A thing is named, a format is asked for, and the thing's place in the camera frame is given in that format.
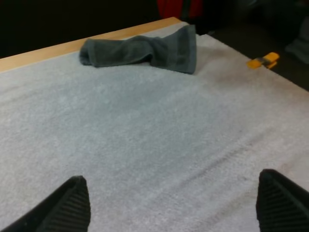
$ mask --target black ribbed pad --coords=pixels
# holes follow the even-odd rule
[[[86,232],[90,216],[86,180],[74,176],[2,232]]]
[[[309,193],[275,170],[263,170],[259,180],[261,232],[309,232]]]

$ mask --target floor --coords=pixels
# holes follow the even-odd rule
[[[309,65],[286,53],[284,47],[280,46],[273,36],[261,26],[244,23],[216,30],[212,36],[249,58],[277,52],[280,60],[272,71],[309,91]]]

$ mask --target towel-covered table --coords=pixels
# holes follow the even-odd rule
[[[90,232],[258,232],[263,168],[309,189],[309,93],[248,60],[203,35],[194,75],[77,52],[1,72],[0,228],[83,175]]]

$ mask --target table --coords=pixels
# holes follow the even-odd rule
[[[167,19],[158,20],[151,23],[142,24],[139,26],[126,28],[122,30],[112,31],[101,35],[92,36],[92,39],[106,39],[106,40],[120,40],[126,37],[135,36],[150,32],[152,30],[161,29],[179,23],[180,20],[171,17]],[[45,59],[61,56],[67,53],[78,51],[87,38],[75,40],[67,43],[54,45],[51,47],[42,48],[11,57],[0,59],[0,72],[10,69],[18,68],[21,66],[29,65]]]

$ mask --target red object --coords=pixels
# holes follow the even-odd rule
[[[183,0],[157,0],[159,13],[162,18],[181,18]],[[203,0],[191,0],[189,17],[195,18],[203,15]]]
[[[203,15],[203,0],[191,0],[190,18],[196,18]]]

